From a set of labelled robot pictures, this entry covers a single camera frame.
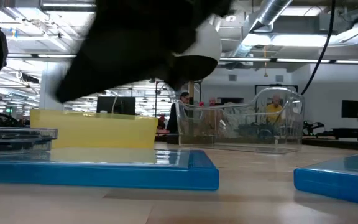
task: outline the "ceiling duct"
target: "ceiling duct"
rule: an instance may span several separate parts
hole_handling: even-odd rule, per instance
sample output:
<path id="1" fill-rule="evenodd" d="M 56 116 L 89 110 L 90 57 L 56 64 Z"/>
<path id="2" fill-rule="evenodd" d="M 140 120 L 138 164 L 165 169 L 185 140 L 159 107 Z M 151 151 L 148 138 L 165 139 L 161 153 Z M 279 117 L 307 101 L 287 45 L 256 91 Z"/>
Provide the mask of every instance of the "ceiling duct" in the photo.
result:
<path id="1" fill-rule="evenodd" d="M 251 24 L 248 27 L 245 36 L 242 37 L 242 41 L 235 51 L 232 53 L 232 57 L 245 57 L 254 47 L 253 45 L 247 45 L 246 37 L 249 32 L 260 29 L 263 27 L 266 28 L 266 32 L 270 32 L 273 29 L 273 23 L 280 16 L 280 14 L 285 10 L 287 6 L 291 4 L 293 0 L 263 0 L 261 3 L 260 9 L 247 16 L 246 23 Z M 233 70 L 238 62 L 232 62 L 225 65 L 228 70 Z"/>

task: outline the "table surface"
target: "table surface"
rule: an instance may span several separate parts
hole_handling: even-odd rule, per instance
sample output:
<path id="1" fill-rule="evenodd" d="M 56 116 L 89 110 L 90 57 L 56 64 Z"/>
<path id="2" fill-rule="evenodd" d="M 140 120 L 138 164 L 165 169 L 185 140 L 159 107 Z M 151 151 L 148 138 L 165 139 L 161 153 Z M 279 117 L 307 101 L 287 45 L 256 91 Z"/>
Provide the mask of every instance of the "table surface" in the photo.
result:
<path id="1" fill-rule="evenodd" d="M 217 192 L 0 184 L 0 224 L 358 223 L 358 204 L 293 186 L 295 168 L 358 151 L 303 146 L 285 155 L 206 152 L 219 169 Z"/>

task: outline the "computer monitor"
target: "computer monitor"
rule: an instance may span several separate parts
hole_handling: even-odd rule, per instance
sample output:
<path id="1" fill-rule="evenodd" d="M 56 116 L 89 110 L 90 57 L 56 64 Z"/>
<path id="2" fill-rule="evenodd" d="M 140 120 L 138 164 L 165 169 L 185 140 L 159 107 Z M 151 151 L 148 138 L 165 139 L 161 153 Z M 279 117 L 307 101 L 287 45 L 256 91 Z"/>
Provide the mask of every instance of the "computer monitor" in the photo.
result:
<path id="1" fill-rule="evenodd" d="M 358 118 L 358 101 L 342 100 L 342 117 Z"/>
<path id="2" fill-rule="evenodd" d="M 107 111 L 107 113 L 135 115 L 135 108 L 136 98 L 134 97 L 100 96 L 98 97 L 96 112 Z"/>

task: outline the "wall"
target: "wall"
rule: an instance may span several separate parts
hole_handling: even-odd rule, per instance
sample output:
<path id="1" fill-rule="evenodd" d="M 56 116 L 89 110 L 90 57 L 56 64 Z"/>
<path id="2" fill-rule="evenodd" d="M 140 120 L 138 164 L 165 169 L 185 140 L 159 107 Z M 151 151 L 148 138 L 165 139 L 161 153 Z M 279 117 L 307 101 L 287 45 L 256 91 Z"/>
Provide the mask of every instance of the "wall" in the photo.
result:
<path id="1" fill-rule="evenodd" d="M 293 73 L 293 83 L 306 85 L 314 65 L 305 65 Z M 358 120 L 341 118 L 342 100 L 358 100 L 358 65 L 320 65 L 305 94 L 305 119 L 322 122 L 331 128 L 358 128 Z"/>
<path id="2" fill-rule="evenodd" d="M 237 81 L 229 81 L 228 75 L 237 75 Z M 244 102 L 250 101 L 255 96 L 255 85 L 276 84 L 275 76 L 284 75 L 282 85 L 291 85 L 291 73 L 285 69 L 267 69 L 268 77 L 264 77 L 265 69 L 255 71 L 254 69 L 226 70 L 217 68 L 203 80 L 201 98 L 208 102 L 210 98 L 237 97 L 243 98 Z"/>

